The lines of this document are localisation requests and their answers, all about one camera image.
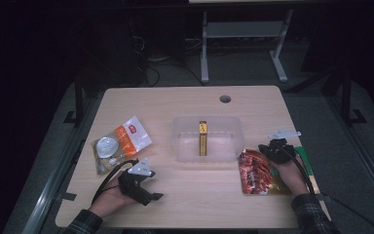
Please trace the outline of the aluminium floor rail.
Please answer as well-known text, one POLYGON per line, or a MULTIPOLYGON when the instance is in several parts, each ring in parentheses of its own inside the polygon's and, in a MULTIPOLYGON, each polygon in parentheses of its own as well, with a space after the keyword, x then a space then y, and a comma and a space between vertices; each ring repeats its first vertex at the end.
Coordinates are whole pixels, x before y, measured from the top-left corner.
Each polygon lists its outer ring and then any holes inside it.
POLYGON ((354 147, 365 171, 368 173, 374 185, 374 161, 354 129, 355 124, 366 124, 367 121, 358 109, 349 110, 348 117, 345 118, 342 107, 337 103, 334 97, 327 97, 326 102, 343 129, 343 132, 347 135, 351 145, 354 147))
POLYGON ((21 191, 6 230, 17 234, 40 234, 45 228, 58 230, 55 216, 58 197, 69 183, 89 134, 102 96, 81 97, 83 117, 80 123, 66 123, 75 116, 77 98, 65 95, 56 111, 36 160, 21 191))

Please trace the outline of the person's left hand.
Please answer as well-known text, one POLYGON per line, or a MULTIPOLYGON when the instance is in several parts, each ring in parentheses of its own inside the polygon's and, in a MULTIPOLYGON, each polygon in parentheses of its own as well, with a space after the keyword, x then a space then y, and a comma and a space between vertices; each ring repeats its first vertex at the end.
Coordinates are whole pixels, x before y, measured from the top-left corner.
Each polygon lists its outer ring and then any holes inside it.
POLYGON ((135 204, 134 199, 122 194, 118 180, 120 175, 121 173, 118 173, 106 184, 101 194, 89 207, 90 212, 104 218, 114 214, 126 205, 135 204))

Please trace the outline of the white orange food pouch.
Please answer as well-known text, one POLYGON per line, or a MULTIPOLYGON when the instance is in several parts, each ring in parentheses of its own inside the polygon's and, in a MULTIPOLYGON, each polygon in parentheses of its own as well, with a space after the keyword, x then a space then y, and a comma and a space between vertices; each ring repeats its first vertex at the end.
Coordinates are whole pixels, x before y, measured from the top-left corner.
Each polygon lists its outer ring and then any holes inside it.
POLYGON ((111 133, 92 142, 96 172, 99 175, 111 172, 151 143, 141 122, 132 116, 111 133))

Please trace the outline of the clear plastic container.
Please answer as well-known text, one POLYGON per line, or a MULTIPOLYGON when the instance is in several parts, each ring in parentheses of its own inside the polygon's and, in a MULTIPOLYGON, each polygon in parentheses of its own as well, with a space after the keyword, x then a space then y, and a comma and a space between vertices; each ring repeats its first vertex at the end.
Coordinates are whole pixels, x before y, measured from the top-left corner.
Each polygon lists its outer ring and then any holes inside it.
POLYGON ((244 150, 242 121, 232 115, 187 115, 172 121, 171 145, 177 162, 231 163, 244 150), (206 121, 206 155, 200 155, 200 123, 206 121))

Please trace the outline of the grey metal table frame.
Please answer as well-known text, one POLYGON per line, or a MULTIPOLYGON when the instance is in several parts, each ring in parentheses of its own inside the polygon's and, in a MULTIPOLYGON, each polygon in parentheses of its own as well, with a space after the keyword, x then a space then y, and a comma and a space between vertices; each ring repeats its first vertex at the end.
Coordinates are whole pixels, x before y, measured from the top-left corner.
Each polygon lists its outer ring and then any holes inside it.
POLYGON ((274 38, 277 40, 276 47, 269 52, 274 69, 281 82, 288 81, 284 68, 281 64, 281 49, 290 26, 294 13, 293 9, 287 9, 281 20, 218 20, 214 21, 208 17, 209 10, 203 12, 202 23, 202 52, 201 52, 201 81, 209 82, 207 43, 209 39, 228 38, 274 38))

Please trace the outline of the person's right hand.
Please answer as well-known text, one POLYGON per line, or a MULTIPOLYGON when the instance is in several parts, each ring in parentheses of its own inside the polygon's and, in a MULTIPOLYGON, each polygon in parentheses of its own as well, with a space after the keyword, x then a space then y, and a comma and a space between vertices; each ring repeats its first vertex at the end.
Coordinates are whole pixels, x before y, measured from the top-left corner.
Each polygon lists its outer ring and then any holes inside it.
POLYGON ((305 179, 293 161, 284 164, 276 164, 275 162, 271 161, 271 165, 279 171, 281 180, 294 196, 309 193, 305 179))

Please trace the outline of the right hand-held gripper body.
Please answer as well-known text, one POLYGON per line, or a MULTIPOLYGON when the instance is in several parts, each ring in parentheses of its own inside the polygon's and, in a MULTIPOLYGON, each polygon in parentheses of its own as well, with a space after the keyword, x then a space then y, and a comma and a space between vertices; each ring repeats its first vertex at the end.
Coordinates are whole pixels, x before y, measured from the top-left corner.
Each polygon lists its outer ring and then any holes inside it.
POLYGON ((299 137, 301 133, 291 130, 277 130, 275 133, 268 135, 269 150, 267 158, 276 164, 285 164, 295 156, 294 147, 287 143, 291 137, 299 137))

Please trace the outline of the green red snack packet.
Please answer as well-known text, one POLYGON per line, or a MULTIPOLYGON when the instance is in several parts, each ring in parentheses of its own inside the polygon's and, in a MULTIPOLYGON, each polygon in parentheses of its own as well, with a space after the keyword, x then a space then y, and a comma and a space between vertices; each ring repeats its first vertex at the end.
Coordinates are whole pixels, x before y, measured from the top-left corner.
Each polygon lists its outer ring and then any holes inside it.
MULTIPOLYGON (((313 191, 317 194, 318 188, 314 182, 314 174, 310 166, 305 149, 302 146, 284 149, 292 156, 299 156, 301 166, 305 169, 308 179, 312 183, 313 191)), ((238 157, 239 173, 242 191, 245 195, 289 195, 290 189, 281 180, 279 171, 274 168, 268 159, 257 150, 245 149, 238 157)))

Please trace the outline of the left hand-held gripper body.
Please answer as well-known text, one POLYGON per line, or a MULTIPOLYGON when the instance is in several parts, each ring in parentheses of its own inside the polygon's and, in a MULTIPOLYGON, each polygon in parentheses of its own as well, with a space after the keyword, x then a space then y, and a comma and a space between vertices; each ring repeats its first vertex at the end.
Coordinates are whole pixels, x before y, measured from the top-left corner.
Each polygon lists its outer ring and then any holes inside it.
POLYGON ((121 192, 143 206, 147 206, 151 201, 157 201, 153 200, 153 193, 141 187, 141 182, 148 178, 151 172, 148 159, 128 160, 121 166, 126 164, 131 164, 131 167, 125 169, 118 177, 121 192))

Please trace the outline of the small narrow carton box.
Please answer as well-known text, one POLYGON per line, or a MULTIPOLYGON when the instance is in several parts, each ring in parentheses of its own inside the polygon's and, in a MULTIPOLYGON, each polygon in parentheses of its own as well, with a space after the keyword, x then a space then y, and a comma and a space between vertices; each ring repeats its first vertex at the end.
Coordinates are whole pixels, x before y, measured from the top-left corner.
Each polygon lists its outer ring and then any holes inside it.
POLYGON ((199 123, 199 134, 200 134, 199 153, 201 156, 206 156, 206 147, 207 147, 207 122, 206 121, 201 121, 199 123))

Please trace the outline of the black metal stand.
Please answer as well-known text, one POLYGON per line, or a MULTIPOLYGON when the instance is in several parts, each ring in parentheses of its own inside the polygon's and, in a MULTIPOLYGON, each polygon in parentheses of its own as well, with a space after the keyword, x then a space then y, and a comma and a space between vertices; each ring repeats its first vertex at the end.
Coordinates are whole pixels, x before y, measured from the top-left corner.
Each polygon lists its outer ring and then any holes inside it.
POLYGON ((359 109, 351 109, 351 90, 352 80, 350 71, 348 68, 345 68, 342 72, 341 117, 349 127, 353 124, 366 123, 359 109))
POLYGON ((63 122, 73 124, 77 128, 80 126, 84 116, 83 85, 79 74, 74 79, 74 97, 75 109, 67 112, 63 122))

